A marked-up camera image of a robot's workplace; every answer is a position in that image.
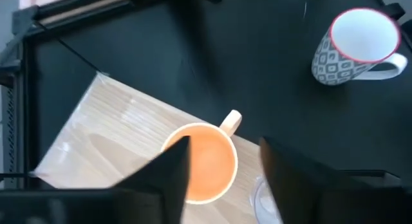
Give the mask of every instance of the glass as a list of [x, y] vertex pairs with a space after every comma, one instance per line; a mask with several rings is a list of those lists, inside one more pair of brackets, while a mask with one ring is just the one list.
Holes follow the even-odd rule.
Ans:
[[250, 203], [259, 224], [283, 224], [268, 183], [263, 177], [257, 179]]

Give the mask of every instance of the black table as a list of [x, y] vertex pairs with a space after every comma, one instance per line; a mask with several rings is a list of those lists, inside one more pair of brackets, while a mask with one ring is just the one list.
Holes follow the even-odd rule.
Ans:
[[[273, 136], [333, 168], [384, 169], [411, 185], [412, 64], [395, 79], [336, 87], [321, 85], [310, 73], [332, 19], [357, 6], [378, 8], [380, 1], [201, 1], [190, 13], [157, 3], [59, 36], [114, 79], [212, 124], [239, 110], [237, 135], [248, 140]], [[30, 38], [25, 45], [29, 76], [16, 81], [20, 89], [5, 92], [26, 99], [26, 106], [15, 102], [13, 111], [30, 121], [13, 118], [11, 126], [25, 131], [14, 143], [25, 151], [5, 156], [30, 162], [5, 168], [28, 171], [51, 146], [95, 72], [56, 39]], [[405, 43], [398, 52], [412, 60]]]

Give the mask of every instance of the mug handle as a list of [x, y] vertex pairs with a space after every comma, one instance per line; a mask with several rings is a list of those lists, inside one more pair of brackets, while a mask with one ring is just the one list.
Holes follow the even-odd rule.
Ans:
[[405, 56], [399, 53], [394, 53], [392, 56], [385, 59], [383, 62], [391, 63], [395, 69], [384, 71], [366, 71], [355, 77], [354, 80], [384, 80], [391, 79], [400, 75], [407, 64]]
[[242, 121], [242, 115], [239, 111], [232, 110], [220, 124], [219, 128], [222, 129], [226, 135], [231, 137]]

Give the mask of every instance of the white mug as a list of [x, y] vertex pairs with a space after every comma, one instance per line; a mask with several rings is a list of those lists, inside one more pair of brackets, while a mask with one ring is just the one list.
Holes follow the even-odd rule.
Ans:
[[[312, 74], [326, 85], [353, 80], [383, 80], [400, 75], [405, 56], [395, 53], [401, 42], [398, 25], [371, 8], [353, 8], [338, 15], [319, 44]], [[382, 62], [392, 70], [370, 71]]]

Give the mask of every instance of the black frame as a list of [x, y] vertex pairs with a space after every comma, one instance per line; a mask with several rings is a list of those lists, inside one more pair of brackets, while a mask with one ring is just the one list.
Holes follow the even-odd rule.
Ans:
[[[34, 17], [36, 21], [44, 21], [53, 16], [64, 14], [73, 9], [85, 7], [103, 0], [61, 0], [44, 6], [35, 6], [38, 11]], [[87, 25], [91, 21], [99, 21], [103, 17], [118, 15], [131, 10], [143, 9], [162, 0], [145, 0], [139, 3], [131, 3], [129, 0], [114, 0], [85, 12], [77, 13], [58, 19], [54, 22], [44, 23], [47, 28], [37, 26], [30, 29], [25, 38], [19, 43], [9, 61], [18, 61], [20, 64], [14, 73], [9, 75], [10, 83], [3, 90], [3, 146], [4, 146], [4, 168], [6, 173], [22, 173], [20, 178], [5, 179], [7, 189], [27, 189], [35, 187], [35, 182], [30, 178], [30, 171], [37, 166], [37, 150], [31, 143], [35, 142], [30, 130], [35, 126], [35, 117], [30, 115], [30, 104], [35, 103], [35, 97], [30, 91], [30, 69], [28, 61], [30, 56], [30, 40], [34, 38], [56, 37], [65, 30], [74, 29], [78, 26]], [[32, 17], [33, 7], [19, 10], [13, 13], [12, 33], [17, 35]], [[412, 44], [406, 35], [404, 39], [412, 50]]]

